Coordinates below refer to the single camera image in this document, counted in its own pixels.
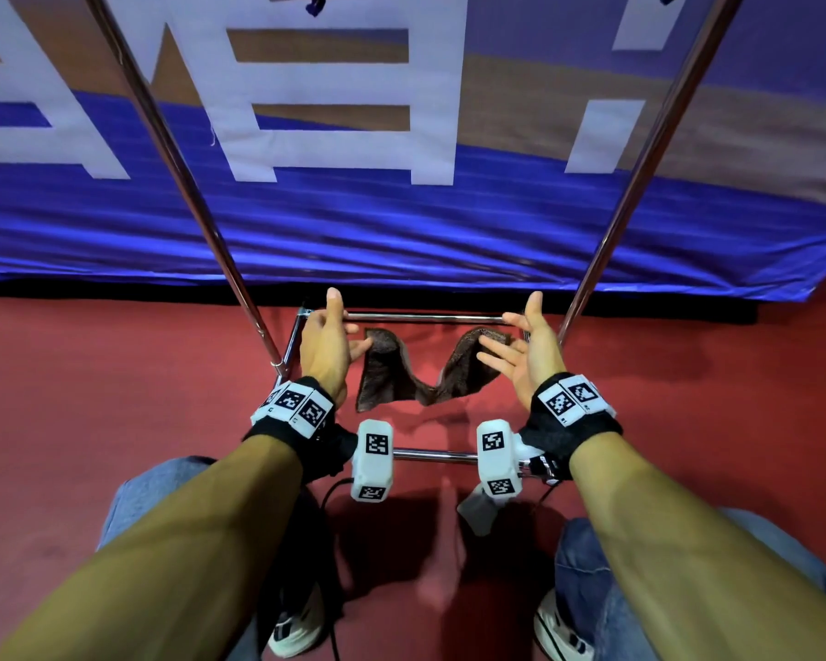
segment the sneaker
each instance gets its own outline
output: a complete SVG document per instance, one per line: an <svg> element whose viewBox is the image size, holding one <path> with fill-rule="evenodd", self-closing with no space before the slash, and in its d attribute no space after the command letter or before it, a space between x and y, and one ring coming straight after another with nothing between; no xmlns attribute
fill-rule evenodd
<svg viewBox="0 0 826 661"><path fill-rule="evenodd" d="M318 583L299 614L283 612L269 637L269 648L279 658L291 658L317 645L324 630L324 599Z"/></svg>
<svg viewBox="0 0 826 661"><path fill-rule="evenodd" d="M533 625L538 646L551 661L591 661L594 658L594 648L560 618L554 589L541 600Z"/></svg>

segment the metal frame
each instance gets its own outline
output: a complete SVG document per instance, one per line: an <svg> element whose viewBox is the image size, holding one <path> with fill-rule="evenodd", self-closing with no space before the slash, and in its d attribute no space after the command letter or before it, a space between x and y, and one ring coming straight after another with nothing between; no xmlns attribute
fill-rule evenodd
<svg viewBox="0 0 826 661"><path fill-rule="evenodd" d="M654 176L661 158L670 144L670 139L679 125L679 121L682 120L686 108L691 103L694 92L705 75L706 69L710 66L742 1L714 1L710 15L705 20L698 37L685 58L683 66L667 93L667 97L664 99L658 118L649 132L648 139L639 153L636 164L633 166L627 187L618 200L615 212L608 224L608 229L597 246L594 257L587 267L578 289L575 291L572 305L566 312L558 334L561 345L565 342L573 322L581 315L581 311L602 276L612 252L621 240L633 211L636 210L649 181ZM253 299L251 299L251 295L245 287L245 282L214 221L208 203L196 185L193 173L190 171L186 160L184 160L140 67L134 60L119 24L113 17L105 0L86 0L86 3L104 38L109 43L113 57L119 64L135 109L141 116L141 120L150 133L153 143L158 148L159 154L177 183L178 190L187 202L193 217L199 223L202 234L220 264L230 287L235 292L236 298L260 335L261 341L269 354L270 362L272 366L275 366L276 384L279 384L291 375L291 370L299 353L299 340L304 322L307 320L310 311L301 308L297 312L297 319L294 321L285 348L285 355L279 358L278 348L269 334L266 322L263 321L259 309L253 303ZM480 314L350 313L349 317L350 320L362 322L449 322L455 324L496 324L501 322L501 318L495 315ZM469 453L412 448L397 448L395 456L399 459L450 464L476 464L477 460L476 455Z"/></svg>

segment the red carpet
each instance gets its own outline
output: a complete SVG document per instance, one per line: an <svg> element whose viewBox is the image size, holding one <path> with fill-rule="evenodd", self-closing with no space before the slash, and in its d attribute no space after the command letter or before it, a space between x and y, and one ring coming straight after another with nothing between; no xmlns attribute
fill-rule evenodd
<svg viewBox="0 0 826 661"><path fill-rule="evenodd" d="M264 314L287 338L294 311ZM392 329L426 381L464 331ZM748 327L586 318L566 358L661 468L714 504L769 517L826 561L826 285ZM0 299L0 638L88 556L124 479L177 455L225 455L271 382L238 308ZM523 420L504 379L427 409L356 416L349 401L340 420L354 429L370 416L392 422L398 445L471 451L479 422ZM537 657L530 618L551 584L547 553L580 500L563 485L550 510L511 509L475 541L454 511L475 481L471 467L398 463L386 503L334 494L357 597L337 626L346 661ZM526 496L542 491L529 482Z"/></svg>

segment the person's left arm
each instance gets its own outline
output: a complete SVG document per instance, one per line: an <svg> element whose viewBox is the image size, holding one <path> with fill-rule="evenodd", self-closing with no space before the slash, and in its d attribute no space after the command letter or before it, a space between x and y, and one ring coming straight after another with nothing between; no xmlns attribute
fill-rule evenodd
<svg viewBox="0 0 826 661"><path fill-rule="evenodd" d="M369 344L350 346L357 328L342 324L339 292L328 297L300 358L339 405L349 364ZM222 658L251 617L304 470L289 444L249 437L93 555L0 647L0 661Z"/></svg>

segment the folded fabric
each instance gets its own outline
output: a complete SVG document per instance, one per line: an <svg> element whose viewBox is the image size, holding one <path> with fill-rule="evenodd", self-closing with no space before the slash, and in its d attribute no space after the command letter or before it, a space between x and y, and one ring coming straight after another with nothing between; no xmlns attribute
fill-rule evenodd
<svg viewBox="0 0 826 661"><path fill-rule="evenodd" d="M356 410L365 412L381 403L412 399L422 405L434 405L480 391L498 376L498 371L477 359L478 353L488 352L477 342L481 334L499 343L511 343L510 335L488 327L466 332L441 370L438 384L432 387L413 375L407 346L395 334L389 330L365 330L364 337L372 338L374 344L364 355Z"/></svg>

